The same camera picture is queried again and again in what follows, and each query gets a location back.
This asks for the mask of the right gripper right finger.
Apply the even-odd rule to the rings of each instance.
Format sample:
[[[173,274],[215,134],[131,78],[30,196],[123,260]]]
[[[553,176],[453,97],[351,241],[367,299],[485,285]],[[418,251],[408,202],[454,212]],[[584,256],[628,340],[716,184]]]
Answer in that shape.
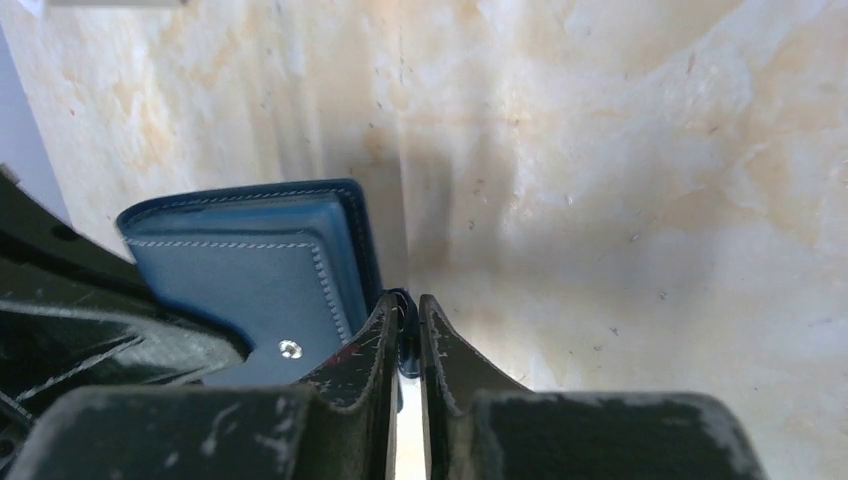
[[[687,392],[535,392],[419,302],[431,479],[763,479],[745,429]]]

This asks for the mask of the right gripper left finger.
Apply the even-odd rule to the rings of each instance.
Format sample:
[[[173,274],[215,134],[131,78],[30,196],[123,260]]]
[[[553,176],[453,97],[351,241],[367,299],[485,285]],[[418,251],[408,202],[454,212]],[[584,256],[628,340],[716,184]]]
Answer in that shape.
[[[398,302],[384,295],[329,360],[277,387],[85,387],[61,397],[13,479],[390,479]]]

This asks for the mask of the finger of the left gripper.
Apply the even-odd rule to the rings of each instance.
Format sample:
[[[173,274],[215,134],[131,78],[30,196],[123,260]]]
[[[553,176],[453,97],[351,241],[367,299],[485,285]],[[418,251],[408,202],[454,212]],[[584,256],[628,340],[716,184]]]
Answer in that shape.
[[[1,312],[171,315],[134,265],[77,233],[1,173]]]
[[[245,357],[232,335],[158,307],[1,304],[1,406],[14,418],[83,386],[191,383]]]

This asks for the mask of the blue leather card holder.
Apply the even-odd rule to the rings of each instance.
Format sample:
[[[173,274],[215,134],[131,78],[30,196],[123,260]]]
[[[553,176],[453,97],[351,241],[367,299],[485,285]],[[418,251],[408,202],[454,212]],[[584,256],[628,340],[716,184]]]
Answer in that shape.
[[[364,192],[350,178],[160,197],[117,228],[163,304],[238,334],[246,360],[207,386],[292,383],[359,352],[382,284]]]

